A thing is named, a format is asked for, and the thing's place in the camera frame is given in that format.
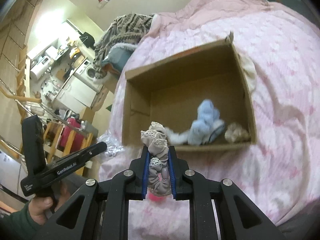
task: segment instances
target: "gray patterned fabric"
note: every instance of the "gray patterned fabric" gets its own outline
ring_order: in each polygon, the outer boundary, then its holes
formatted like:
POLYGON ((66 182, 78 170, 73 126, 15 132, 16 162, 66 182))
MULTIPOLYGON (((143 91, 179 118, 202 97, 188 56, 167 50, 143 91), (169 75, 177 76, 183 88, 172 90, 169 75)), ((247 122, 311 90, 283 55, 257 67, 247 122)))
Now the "gray patterned fabric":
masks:
POLYGON ((95 44, 93 67, 97 71, 96 79, 102 79, 107 75, 107 72, 102 69, 101 62, 110 49, 117 43, 138 44, 150 30, 152 18, 152 16, 130 13, 114 20, 100 41, 95 44))

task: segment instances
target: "green sleeve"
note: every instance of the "green sleeve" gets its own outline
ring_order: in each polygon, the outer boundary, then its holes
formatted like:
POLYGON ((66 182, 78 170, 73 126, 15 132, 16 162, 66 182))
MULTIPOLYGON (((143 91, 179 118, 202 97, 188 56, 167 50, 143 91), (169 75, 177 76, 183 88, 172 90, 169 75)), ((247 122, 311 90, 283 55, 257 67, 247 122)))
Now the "green sleeve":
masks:
POLYGON ((20 211, 0 219, 1 234, 9 239, 30 240, 41 227, 30 216, 29 202, 20 211))

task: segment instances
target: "clear plastic bag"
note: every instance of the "clear plastic bag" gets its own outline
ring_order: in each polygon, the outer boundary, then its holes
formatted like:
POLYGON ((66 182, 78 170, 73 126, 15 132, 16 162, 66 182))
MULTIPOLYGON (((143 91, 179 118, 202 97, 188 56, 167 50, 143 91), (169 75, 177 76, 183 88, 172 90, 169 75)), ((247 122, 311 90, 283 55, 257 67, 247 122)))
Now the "clear plastic bag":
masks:
POLYGON ((108 130, 98 138, 98 142, 107 144, 107 150, 100 154, 102 161, 115 157, 119 152, 124 152, 122 144, 108 130))

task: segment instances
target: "silver screw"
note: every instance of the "silver screw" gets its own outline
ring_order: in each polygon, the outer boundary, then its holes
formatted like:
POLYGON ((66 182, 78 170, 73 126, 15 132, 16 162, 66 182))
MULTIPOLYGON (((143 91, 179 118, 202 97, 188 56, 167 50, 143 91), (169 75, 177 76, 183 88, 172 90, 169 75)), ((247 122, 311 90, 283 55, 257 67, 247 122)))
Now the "silver screw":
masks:
POLYGON ((123 175, 127 176, 127 177, 130 177, 132 174, 133 174, 133 171, 131 171, 131 170, 126 170, 123 172, 123 175))
POLYGON ((193 176, 193 175, 195 174, 195 171, 194 171, 194 170, 186 170, 186 171, 185 171, 185 174, 186 174, 187 176, 193 176))
POLYGON ((87 179, 87 181, 85 182, 85 184, 89 187, 93 186, 94 184, 96 184, 96 181, 94 179, 87 179))
POLYGON ((226 186, 231 186, 232 185, 232 180, 231 179, 224 179, 223 184, 226 186))

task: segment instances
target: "pink bedsheet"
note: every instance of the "pink bedsheet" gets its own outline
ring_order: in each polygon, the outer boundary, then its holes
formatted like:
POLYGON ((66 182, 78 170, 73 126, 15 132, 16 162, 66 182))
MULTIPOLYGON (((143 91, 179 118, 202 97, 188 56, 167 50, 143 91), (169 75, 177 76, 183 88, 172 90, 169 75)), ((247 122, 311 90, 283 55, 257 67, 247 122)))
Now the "pink bedsheet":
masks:
MULTIPOLYGON (((122 72, 109 131, 121 140, 126 70, 224 38, 230 30, 238 51, 256 66, 258 143, 179 157, 206 178, 232 179, 279 225, 320 197, 320 32, 291 9, 266 0, 192 0, 176 13, 157 15, 122 72)), ((138 154, 128 149, 105 161, 100 180, 128 168, 138 154)), ((188 202, 171 196, 130 202, 129 239, 188 239, 188 209, 188 202)))

